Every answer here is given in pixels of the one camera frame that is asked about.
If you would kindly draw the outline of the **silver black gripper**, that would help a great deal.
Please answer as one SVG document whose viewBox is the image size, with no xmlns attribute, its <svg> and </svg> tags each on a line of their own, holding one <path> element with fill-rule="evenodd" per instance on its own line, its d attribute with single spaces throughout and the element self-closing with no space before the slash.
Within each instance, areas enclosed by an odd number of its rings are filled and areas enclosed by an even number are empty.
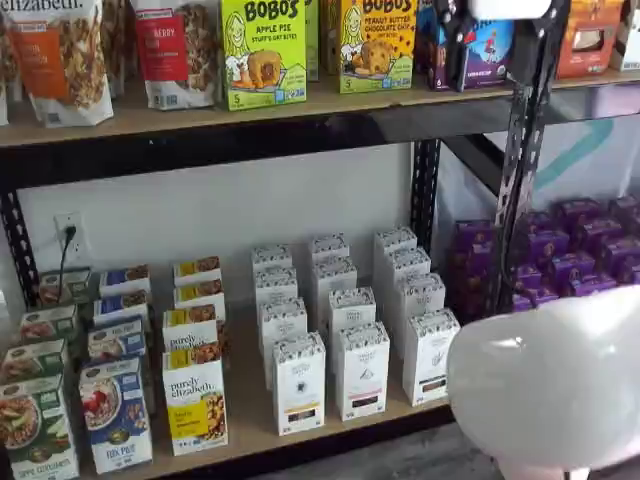
<svg viewBox="0 0 640 480">
<path fill-rule="evenodd" d="M 469 49 L 465 37 L 476 24 L 468 1 L 435 0 L 433 6 L 439 26 L 446 38 L 445 74 L 447 85 L 463 92 L 466 84 L 466 70 Z"/>
</svg>

